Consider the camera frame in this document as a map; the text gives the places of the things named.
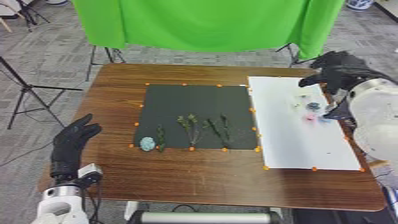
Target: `dark gray mat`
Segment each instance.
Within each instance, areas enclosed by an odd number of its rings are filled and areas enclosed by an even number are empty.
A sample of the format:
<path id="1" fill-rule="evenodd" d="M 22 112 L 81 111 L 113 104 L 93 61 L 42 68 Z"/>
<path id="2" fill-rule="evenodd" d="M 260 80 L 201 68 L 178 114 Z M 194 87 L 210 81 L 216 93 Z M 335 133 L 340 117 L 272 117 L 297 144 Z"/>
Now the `dark gray mat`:
<path id="1" fill-rule="evenodd" d="M 184 127 L 178 124 L 178 116 L 196 114 L 200 126 L 212 118 L 223 130 L 221 115 L 230 122 L 232 149 L 255 149 L 258 146 L 255 121 L 249 111 L 251 101 L 246 87 L 226 86 L 173 86 L 152 85 L 146 91 L 146 102 L 141 113 L 141 126 L 134 143 L 139 145 L 145 137 L 157 140 L 157 127 L 166 129 L 166 147 L 187 148 L 191 146 Z M 223 142 L 210 128 L 203 131 L 203 139 L 198 148 L 223 148 Z"/>

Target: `white paper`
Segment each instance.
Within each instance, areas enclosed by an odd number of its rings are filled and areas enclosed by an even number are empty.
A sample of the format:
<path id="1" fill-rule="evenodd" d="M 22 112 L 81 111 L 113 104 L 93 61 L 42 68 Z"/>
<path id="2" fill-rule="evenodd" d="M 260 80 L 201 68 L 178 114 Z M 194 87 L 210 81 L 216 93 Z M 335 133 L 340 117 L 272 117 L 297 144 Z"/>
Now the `white paper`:
<path id="1" fill-rule="evenodd" d="M 360 170 L 361 164 L 340 123 L 319 121 L 328 106 L 320 86 L 301 88 L 299 81 L 301 78 L 249 77 L 265 166 Z M 319 112 L 306 108 L 312 102 L 320 103 Z M 315 121 L 306 120 L 310 114 L 317 116 Z"/>

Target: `green backdrop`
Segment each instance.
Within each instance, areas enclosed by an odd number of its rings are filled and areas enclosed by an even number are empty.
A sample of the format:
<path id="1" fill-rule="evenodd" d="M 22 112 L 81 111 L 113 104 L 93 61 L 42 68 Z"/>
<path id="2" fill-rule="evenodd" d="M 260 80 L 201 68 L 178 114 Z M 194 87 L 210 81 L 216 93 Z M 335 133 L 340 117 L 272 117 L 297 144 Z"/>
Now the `green backdrop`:
<path id="1" fill-rule="evenodd" d="M 320 55 L 345 0 L 73 0 L 91 44 L 239 52 L 296 43 Z"/>

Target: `metal stand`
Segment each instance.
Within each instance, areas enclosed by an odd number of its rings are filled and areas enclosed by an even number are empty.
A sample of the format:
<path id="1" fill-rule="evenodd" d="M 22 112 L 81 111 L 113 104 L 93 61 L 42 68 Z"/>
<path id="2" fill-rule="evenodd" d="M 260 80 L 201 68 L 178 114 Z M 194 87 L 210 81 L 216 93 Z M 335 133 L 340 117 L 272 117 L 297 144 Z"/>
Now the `metal stand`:
<path id="1" fill-rule="evenodd" d="M 11 129 L 13 127 L 13 123 L 15 123 L 15 119 L 17 119 L 17 115 L 22 114 L 22 113 L 27 113 L 27 112 L 33 112 L 33 111 L 42 111 L 42 110 L 47 110 L 47 112 L 50 113 L 50 115 L 54 116 L 54 119 L 56 121 L 59 122 L 61 126 L 65 127 L 65 124 L 59 120 L 59 117 L 58 115 L 54 114 L 52 112 L 52 105 L 63 95 L 63 93 L 66 92 L 66 90 L 72 90 L 72 91 L 84 91 L 82 89 L 75 89 L 75 88 L 63 88 L 63 87 L 52 87 L 52 86 L 36 86 L 36 85 L 31 85 L 26 80 L 22 79 L 22 76 L 18 75 L 8 61 L 4 60 L 4 57 L 0 57 L 0 63 L 4 64 L 4 67 L 8 68 L 17 80 L 18 80 L 18 83 L 20 83 L 20 86 L 22 86 L 22 94 L 20 94 L 20 98 L 18 98 L 18 102 L 17 102 L 17 108 L 15 108 L 15 112 L 13 112 L 13 116 L 11 116 L 11 121 L 10 121 L 10 126 L 8 126 L 8 129 Z M 50 103 L 47 104 L 38 93 L 34 92 L 34 88 L 40 88 L 40 89 L 56 89 L 56 90 L 61 90 L 56 98 L 52 99 Z M 33 110 L 26 110 L 26 111 L 20 111 L 20 107 L 22 107 L 22 101 L 24 101 L 24 97 L 26 97 L 26 94 L 31 94 L 34 99 L 38 100 L 40 104 L 42 104 L 42 108 L 36 108 Z"/>
<path id="2" fill-rule="evenodd" d="M 294 65 L 299 65 L 299 64 L 303 64 L 303 63 L 306 63 L 306 62 L 317 60 L 319 57 L 313 58 L 313 59 L 308 59 L 308 60 L 301 61 L 301 59 L 299 59 L 299 53 L 301 53 L 301 52 L 294 53 L 294 49 L 292 49 L 292 46 L 290 46 L 290 45 L 292 45 L 292 43 L 288 43 L 288 44 L 278 49 L 276 52 L 281 52 L 283 49 L 288 48 L 288 51 L 290 51 L 290 59 L 292 59 L 292 61 L 290 61 L 290 68 L 292 68 Z"/>
<path id="3" fill-rule="evenodd" d="M 34 20 L 34 17 L 31 15 L 29 10 L 34 12 L 36 16 L 42 17 L 42 19 L 47 21 L 47 23 L 50 23 L 50 21 L 45 18 L 45 16 L 40 14 L 40 12 L 33 9 L 33 7 L 29 6 L 29 4 L 22 0 L 17 0 L 17 1 L 18 1 L 18 4 L 20 4 L 20 7 L 22 7 L 22 15 L 26 16 L 26 19 L 27 19 L 29 32 L 33 32 L 33 30 L 31 30 L 31 24 L 36 26 L 38 25 L 38 22 Z"/>
<path id="4" fill-rule="evenodd" d="M 111 55 L 111 50 L 109 50 L 109 48 L 105 47 L 105 52 L 107 52 L 107 55 L 109 55 L 109 61 L 111 61 L 111 63 L 116 63 L 116 56 L 118 56 L 120 59 L 121 59 L 121 63 L 127 63 L 125 58 L 123 58 L 123 56 L 121 56 L 121 51 L 120 51 L 120 49 L 113 49 L 113 53 L 114 53 L 114 55 Z M 93 51 L 91 51 L 91 63 L 89 63 L 89 69 L 88 69 L 88 75 L 86 75 L 86 82 L 89 82 L 89 80 L 91 80 L 91 68 L 93 68 L 93 66 L 95 66 L 95 65 L 104 65 L 104 64 L 98 64 L 98 63 L 95 62 L 95 57 L 97 57 L 97 45 L 93 45 Z"/>

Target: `floor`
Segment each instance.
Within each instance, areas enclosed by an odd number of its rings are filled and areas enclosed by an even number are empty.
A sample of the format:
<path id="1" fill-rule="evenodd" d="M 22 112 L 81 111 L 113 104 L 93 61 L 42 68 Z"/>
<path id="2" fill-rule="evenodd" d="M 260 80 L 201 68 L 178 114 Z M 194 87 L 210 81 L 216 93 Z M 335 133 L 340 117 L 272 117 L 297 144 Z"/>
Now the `floor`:
<path id="1" fill-rule="evenodd" d="M 89 64 L 91 45 L 81 27 L 73 6 L 49 6 L 45 1 L 34 6 L 40 13 L 50 19 L 47 24 L 27 32 L 22 20 L 8 20 L 15 33 L 8 33 L 0 27 L 0 55 L 4 55 L 15 69 L 29 83 L 84 88 L 88 91 L 91 81 L 86 82 L 86 71 Z M 344 9 L 326 44 L 326 51 L 349 50 L 367 59 L 374 69 L 398 78 L 398 25 L 374 7 L 367 12 L 352 12 Z M 191 53 L 132 45 L 123 50 L 129 63 L 148 64 L 196 64 L 226 66 L 272 66 L 288 67 L 288 52 L 276 53 L 274 50 L 242 53 Z M 107 63 L 104 51 L 98 51 L 97 62 Z M 102 66 L 95 66 L 91 80 L 95 79 Z M 20 87 L 0 74 L 0 164 L 10 161 L 29 150 L 40 149 L 50 142 L 61 131 L 45 112 L 20 115 L 13 130 L 8 130 L 8 121 L 15 109 Z M 56 92 L 40 91 L 47 100 Z M 68 123 L 81 106 L 86 92 L 68 92 L 54 106 L 56 114 Z M 38 105 L 29 98 L 24 107 Z M 52 147 L 45 147 L 13 163 L 0 167 L 0 223 L 31 223 L 36 217 L 40 193 L 36 183 L 49 162 Z M 374 170 L 376 174 L 390 175 L 379 178 L 383 184 L 398 188 L 395 172 L 392 167 Z M 171 211 L 175 205 L 153 204 L 152 211 Z M 262 212 L 262 208 L 239 208 L 228 206 L 198 206 L 205 211 Z M 105 223 L 123 223 L 125 202 L 105 201 L 102 209 L 102 220 Z"/>

